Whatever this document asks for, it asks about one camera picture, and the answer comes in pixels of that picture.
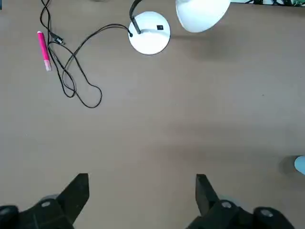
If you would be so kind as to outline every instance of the black switch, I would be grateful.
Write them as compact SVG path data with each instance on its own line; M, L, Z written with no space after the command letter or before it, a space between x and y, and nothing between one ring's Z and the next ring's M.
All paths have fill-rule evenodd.
M157 30L164 30L162 25L157 25Z

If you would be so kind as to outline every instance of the tabletop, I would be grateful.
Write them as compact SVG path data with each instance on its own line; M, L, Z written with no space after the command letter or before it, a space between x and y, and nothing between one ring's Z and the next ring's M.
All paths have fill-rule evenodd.
M75 50L103 25L128 26L131 3L53 0L52 27ZM203 173L222 197L249 211L274 207L303 228L305 178L289 166L305 152L304 9L231 4L216 26L192 34L174 0L143 1L135 14L161 13L170 43L144 56L123 30L88 41L78 57L103 91L96 109L65 97L45 71L41 10L38 0L10 0L0 11L0 204L24 210L88 172L76 228L182 229L199 214Z

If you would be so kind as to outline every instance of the lamp arm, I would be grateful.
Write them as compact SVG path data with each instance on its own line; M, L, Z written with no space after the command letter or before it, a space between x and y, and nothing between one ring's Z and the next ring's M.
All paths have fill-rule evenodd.
M132 23L133 23L133 25L134 25L134 27L135 27L135 30L137 30L137 33L138 33L138 34L141 34L141 30L140 30L140 28L139 28L139 26L138 26L137 21L136 21L135 18L134 18L133 11L134 11L134 9L137 7L137 5L138 5L141 1L142 1L142 0L135 0L135 1L133 2L133 4L132 4L130 10L129 10L129 17L130 17L130 20L132 21Z

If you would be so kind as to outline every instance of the light blue object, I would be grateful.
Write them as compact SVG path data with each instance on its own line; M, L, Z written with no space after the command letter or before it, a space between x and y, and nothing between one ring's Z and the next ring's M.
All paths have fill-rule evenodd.
M295 160L295 168L297 171L305 175L305 156L299 156Z

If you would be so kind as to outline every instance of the desk lamp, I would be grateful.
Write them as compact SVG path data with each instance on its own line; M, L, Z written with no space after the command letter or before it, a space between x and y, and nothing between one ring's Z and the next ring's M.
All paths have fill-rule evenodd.
M146 11L133 15L142 0L135 0L130 8L129 41L138 52L153 55L161 52L171 37L170 25L162 15ZM225 14L230 0L176 0L181 25L189 32L202 32L214 26Z

